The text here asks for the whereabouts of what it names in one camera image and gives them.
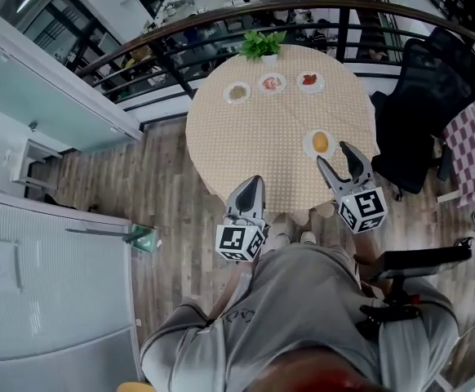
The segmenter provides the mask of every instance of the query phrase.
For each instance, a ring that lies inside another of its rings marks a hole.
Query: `beige polka dot tablecloth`
[[[322,92],[308,94],[296,84],[303,71],[325,79]],[[257,83],[266,73],[286,77],[283,92],[265,95]],[[247,82],[252,93],[239,105],[224,100],[224,89]],[[245,179],[260,175],[266,185],[267,212],[308,211],[333,199],[317,165],[303,149],[303,138],[323,129],[338,145],[329,160],[348,177],[339,141],[376,154],[375,127],[361,82],[339,61],[313,49],[283,45],[274,66],[235,56],[198,89],[187,119],[190,156],[206,184],[224,201]]]

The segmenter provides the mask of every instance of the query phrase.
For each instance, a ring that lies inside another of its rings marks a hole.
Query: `gray shirt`
[[[367,298],[341,251],[291,244],[265,254],[248,292],[210,327],[195,304],[183,304],[144,344],[144,374],[158,392],[242,392],[277,356],[323,346],[367,378],[391,390],[425,389],[455,345],[451,303],[422,278],[404,289],[419,293],[420,318],[386,323],[378,342],[355,324]]]

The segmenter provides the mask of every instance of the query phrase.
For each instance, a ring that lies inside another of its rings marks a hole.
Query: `wooden floor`
[[[213,252],[215,226],[224,204],[208,193],[189,157],[184,118],[154,124],[140,143],[95,154],[72,153],[64,159],[35,167],[38,173],[56,174],[56,200],[87,210],[131,219],[158,230],[161,246],[154,254],[134,251],[135,313],[141,319],[140,343],[165,320],[183,297],[199,301],[208,312],[224,288],[232,265]],[[382,250],[449,246],[457,238],[475,235],[471,207],[455,202],[437,205],[435,198],[451,189],[432,170],[419,195],[408,194],[395,203],[384,180],[389,216],[375,231]],[[306,229],[321,245],[342,244],[352,251],[348,230],[338,216],[324,220],[316,213]],[[290,225],[294,236],[302,229]],[[461,340],[442,374],[457,386],[475,374],[475,252],[471,261],[433,280],[454,303]]]

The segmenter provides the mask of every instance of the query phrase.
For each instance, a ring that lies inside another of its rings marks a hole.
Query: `egg yolk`
[[[316,132],[316,134],[312,138],[313,148],[318,153],[325,153],[328,149],[328,138],[322,132]]]

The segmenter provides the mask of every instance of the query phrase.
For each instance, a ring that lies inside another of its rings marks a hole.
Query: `small white plate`
[[[274,90],[269,90],[264,86],[264,82],[267,80],[267,78],[272,78],[273,79],[273,84],[275,85]],[[285,90],[286,87],[286,77],[282,74],[279,73],[266,73],[261,76],[259,81],[257,82],[257,88],[260,89],[262,93],[265,95],[276,95],[278,93],[281,93],[283,90]]]
[[[318,153],[315,148],[313,147],[313,136],[316,135],[318,132],[322,132],[326,135],[328,139],[328,149],[324,153]],[[324,159],[329,159],[334,155],[335,152],[335,139],[334,137],[327,131],[323,131],[322,129],[314,129],[306,134],[303,138],[303,149],[304,152],[312,159],[317,160],[317,156],[323,157]]]
[[[243,97],[240,97],[239,99],[231,99],[230,92],[235,87],[243,87],[245,89],[245,95]],[[224,101],[226,101],[227,103],[230,103],[231,105],[239,105],[240,103],[247,101],[248,98],[251,96],[251,93],[252,93],[251,87],[246,82],[233,82],[232,84],[229,84],[224,89],[223,98],[224,98]]]
[[[304,76],[314,74],[317,77],[316,82],[312,85],[305,86],[303,84]],[[320,73],[317,73],[315,71],[304,71],[303,73],[297,76],[297,86],[306,93],[318,93],[325,89],[325,79]]]

